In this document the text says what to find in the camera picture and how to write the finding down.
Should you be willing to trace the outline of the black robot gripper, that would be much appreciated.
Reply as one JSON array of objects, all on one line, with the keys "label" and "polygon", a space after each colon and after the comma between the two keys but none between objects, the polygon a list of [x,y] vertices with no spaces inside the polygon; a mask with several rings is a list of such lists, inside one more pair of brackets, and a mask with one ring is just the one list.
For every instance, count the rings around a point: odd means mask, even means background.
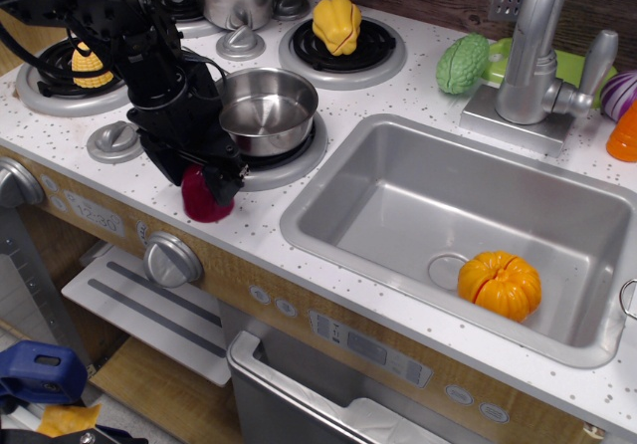
[{"label": "black robot gripper", "polygon": [[127,80],[141,146],[163,175],[180,186],[186,169],[203,166],[204,183],[218,205],[231,205],[249,166],[219,123],[221,97],[205,60],[182,60],[168,69]]}]

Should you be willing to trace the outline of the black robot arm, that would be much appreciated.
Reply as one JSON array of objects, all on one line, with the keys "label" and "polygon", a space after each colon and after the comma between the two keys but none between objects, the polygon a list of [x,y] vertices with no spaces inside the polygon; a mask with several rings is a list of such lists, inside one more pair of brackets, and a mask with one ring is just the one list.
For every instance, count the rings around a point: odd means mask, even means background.
[{"label": "black robot arm", "polygon": [[210,61],[181,47],[174,20],[157,0],[1,0],[17,20],[63,27],[123,80],[146,155],[173,184],[202,166],[216,203],[228,206],[248,172],[221,127],[221,97]]}]

